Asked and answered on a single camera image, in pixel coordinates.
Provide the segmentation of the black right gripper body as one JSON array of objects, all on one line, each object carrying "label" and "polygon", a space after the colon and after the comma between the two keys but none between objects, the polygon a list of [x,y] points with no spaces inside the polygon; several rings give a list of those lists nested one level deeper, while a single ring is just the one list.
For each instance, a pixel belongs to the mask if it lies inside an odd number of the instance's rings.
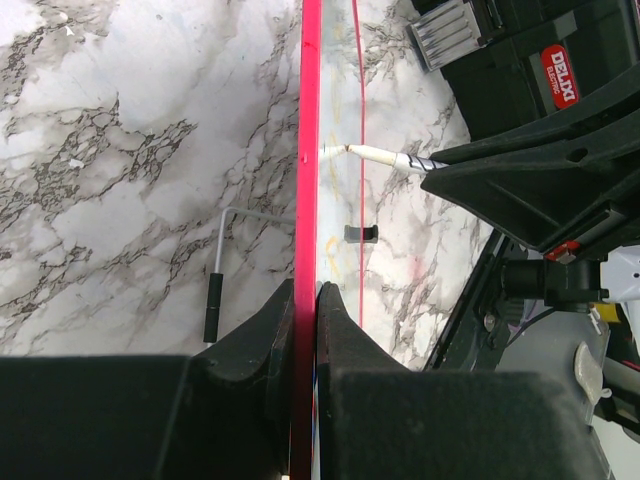
[{"label": "black right gripper body", "polygon": [[544,254],[546,260],[568,264],[602,259],[619,247],[639,244],[639,211],[599,207],[570,227],[561,239]]}]

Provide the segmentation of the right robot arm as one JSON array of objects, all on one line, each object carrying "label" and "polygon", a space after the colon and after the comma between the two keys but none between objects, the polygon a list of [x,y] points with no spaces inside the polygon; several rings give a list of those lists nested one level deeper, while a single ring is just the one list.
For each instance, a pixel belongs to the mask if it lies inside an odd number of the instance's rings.
[{"label": "right robot arm", "polygon": [[506,296],[564,311],[620,300],[601,266],[639,243],[638,66],[565,110],[432,158],[423,190],[542,254],[503,264]]}]

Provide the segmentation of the black plastic toolbox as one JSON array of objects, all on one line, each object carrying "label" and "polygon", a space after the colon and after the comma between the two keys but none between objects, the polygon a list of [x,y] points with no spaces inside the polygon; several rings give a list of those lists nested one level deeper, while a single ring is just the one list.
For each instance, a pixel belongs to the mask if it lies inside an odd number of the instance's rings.
[{"label": "black plastic toolbox", "polygon": [[636,1],[416,1],[423,66],[473,140],[567,109],[639,62]]}]

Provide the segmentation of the pink framed whiteboard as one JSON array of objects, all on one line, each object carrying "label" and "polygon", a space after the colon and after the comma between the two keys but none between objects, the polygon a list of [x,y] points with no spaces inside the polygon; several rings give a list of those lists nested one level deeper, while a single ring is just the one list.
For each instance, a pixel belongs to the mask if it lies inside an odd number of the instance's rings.
[{"label": "pink framed whiteboard", "polygon": [[342,370],[378,353],[362,330],[366,100],[358,5],[307,1],[301,35],[294,276],[194,362],[202,479],[333,479]]}]

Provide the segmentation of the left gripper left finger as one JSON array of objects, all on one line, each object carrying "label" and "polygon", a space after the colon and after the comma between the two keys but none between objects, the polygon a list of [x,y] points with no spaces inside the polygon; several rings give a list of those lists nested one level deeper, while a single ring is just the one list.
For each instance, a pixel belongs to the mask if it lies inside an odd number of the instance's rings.
[{"label": "left gripper left finger", "polygon": [[5,357],[5,479],[278,479],[293,284],[193,356]]}]

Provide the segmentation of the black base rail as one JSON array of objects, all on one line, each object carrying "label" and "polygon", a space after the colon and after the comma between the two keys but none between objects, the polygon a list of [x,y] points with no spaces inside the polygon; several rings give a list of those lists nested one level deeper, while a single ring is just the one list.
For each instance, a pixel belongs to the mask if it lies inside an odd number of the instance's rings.
[{"label": "black base rail", "polygon": [[506,296],[501,285],[503,264],[524,260],[526,252],[493,231],[483,248],[445,327],[424,366],[429,370],[493,371],[520,323],[524,301]]}]

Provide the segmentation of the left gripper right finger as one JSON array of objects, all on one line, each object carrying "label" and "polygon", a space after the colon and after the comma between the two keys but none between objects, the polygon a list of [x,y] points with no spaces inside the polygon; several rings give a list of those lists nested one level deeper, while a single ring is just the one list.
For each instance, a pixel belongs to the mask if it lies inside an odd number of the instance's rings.
[{"label": "left gripper right finger", "polygon": [[407,369],[317,299],[318,479],[608,479],[595,432],[536,373]]}]

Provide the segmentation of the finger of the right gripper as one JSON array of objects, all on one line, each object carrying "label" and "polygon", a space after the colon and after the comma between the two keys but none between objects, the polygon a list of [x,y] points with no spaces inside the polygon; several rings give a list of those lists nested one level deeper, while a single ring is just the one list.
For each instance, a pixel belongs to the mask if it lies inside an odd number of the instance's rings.
[{"label": "finger of the right gripper", "polygon": [[423,190],[546,253],[599,207],[639,211],[639,68],[577,104],[440,151]]}]

